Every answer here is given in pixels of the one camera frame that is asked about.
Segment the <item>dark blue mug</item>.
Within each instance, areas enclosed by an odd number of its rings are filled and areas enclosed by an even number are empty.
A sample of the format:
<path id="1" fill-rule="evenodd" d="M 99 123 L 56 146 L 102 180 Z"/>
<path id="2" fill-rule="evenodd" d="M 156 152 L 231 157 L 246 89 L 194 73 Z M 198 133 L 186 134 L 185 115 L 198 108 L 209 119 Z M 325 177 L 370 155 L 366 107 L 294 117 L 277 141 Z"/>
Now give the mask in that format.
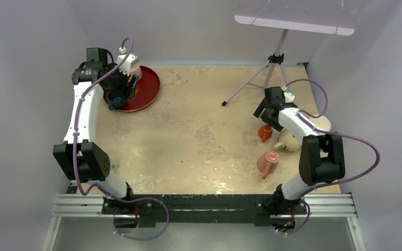
<path id="1" fill-rule="evenodd" d="M 107 101 L 109 110 L 120 110 L 127 103 L 125 99 L 110 93 L 107 95 Z"/>

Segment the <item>white pinkish mug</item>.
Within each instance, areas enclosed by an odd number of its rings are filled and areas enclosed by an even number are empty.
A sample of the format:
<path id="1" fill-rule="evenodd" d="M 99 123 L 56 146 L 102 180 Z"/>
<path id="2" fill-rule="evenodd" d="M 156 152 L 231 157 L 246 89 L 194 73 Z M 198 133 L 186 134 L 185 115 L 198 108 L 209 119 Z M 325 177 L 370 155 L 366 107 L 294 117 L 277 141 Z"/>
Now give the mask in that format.
<path id="1" fill-rule="evenodd" d="M 135 64 L 131 65 L 130 73 L 131 73 L 131 75 L 136 75 L 138 81 L 141 80 L 141 78 L 142 78 L 142 70 L 141 70 L 141 66 L 140 66 L 139 62 L 136 62 Z"/>

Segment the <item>small orange mug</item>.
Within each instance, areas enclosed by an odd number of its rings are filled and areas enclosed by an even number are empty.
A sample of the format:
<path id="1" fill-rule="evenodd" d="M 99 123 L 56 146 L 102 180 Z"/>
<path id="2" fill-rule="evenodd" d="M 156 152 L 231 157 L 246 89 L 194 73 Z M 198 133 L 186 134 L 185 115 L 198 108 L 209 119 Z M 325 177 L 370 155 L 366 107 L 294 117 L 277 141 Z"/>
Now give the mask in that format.
<path id="1" fill-rule="evenodd" d="M 263 125 L 258 130 L 258 137 L 262 142 L 266 142 L 273 135 L 273 129 L 270 125 Z"/>

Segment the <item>beige mug sideways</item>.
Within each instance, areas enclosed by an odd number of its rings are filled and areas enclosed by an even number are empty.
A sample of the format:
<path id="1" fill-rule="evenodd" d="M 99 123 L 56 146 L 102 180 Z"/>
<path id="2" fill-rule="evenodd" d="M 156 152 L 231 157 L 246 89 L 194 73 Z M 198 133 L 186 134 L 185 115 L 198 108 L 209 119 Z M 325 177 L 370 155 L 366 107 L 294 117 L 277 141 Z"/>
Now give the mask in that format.
<path id="1" fill-rule="evenodd" d="M 277 142 L 272 146 L 273 151 L 296 152 L 301 149 L 302 144 L 293 136 L 293 134 L 283 129 L 278 137 Z"/>

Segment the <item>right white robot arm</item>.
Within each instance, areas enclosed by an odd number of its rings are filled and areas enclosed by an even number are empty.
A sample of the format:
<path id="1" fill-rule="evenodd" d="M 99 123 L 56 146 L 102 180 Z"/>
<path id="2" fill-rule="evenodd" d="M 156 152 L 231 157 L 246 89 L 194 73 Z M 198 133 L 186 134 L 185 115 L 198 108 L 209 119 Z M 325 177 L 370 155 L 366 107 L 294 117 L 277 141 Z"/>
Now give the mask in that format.
<path id="1" fill-rule="evenodd" d="M 345 176 L 342 137 L 330 135 L 313 124 L 287 100 L 280 87 L 264 90 L 264 98 L 253 115 L 278 132 L 290 132 L 301 142 L 297 175 L 279 185 L 271 201 L 265 204 L 273 214 L 289 212 L 315 185 L 328 185 Z"/>

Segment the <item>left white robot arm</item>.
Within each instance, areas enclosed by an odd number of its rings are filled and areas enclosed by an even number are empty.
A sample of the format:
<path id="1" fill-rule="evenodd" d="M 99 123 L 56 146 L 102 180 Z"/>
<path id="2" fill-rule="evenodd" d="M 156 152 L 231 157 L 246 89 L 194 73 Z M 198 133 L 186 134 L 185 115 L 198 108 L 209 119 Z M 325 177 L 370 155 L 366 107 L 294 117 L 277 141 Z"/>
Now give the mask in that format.
<path id="1" fill-rule="evenodd" d="M 115 208 L 123 214 L 134 210 L 135 199 L 128 195 L 129 185 L 113 173 L 112 158 L 97 145 L 96 124 L 105 92 L 120 101 L 135 98 L 139 77 L 131 67 L 137 59 L 124 46 L 117 58 L 106 49 L 86 49 L 86 60 L 72 73 L 74 103 L 68 131 L 52 150 L 66 178 L 76 182 L 81 194 L 88 194 L 82 184 L 98 187 L 115 199 Z"/>

